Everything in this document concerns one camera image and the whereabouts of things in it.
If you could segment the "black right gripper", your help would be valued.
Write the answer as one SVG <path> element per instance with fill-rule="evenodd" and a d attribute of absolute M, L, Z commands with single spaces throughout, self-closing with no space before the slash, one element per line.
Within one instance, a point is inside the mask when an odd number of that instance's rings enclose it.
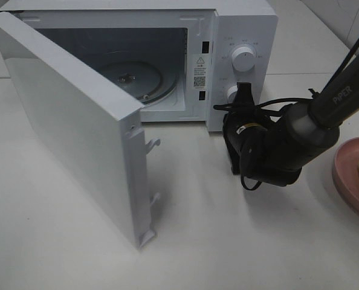
<path fill-rule="evenodd" d="M 269 128 L 269 116 L 251 103 L 251 83 L 239 82 L 234 103 L 225 104 L 223 137 L 234 175 L 252 175 Z"/>

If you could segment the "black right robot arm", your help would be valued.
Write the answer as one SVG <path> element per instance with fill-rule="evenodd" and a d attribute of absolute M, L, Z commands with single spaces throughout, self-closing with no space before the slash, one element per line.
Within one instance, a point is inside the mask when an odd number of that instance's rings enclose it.
<path fill-rule="evenodd" d="M 251 84 L 239 82 L 224 111 L 223 137 L 231 171 L 246 190 L 295 183 L 302 167 L 330 149 L 340 125 L 359 111 L 359 38 L 321 92 L 255 104 Z"/>

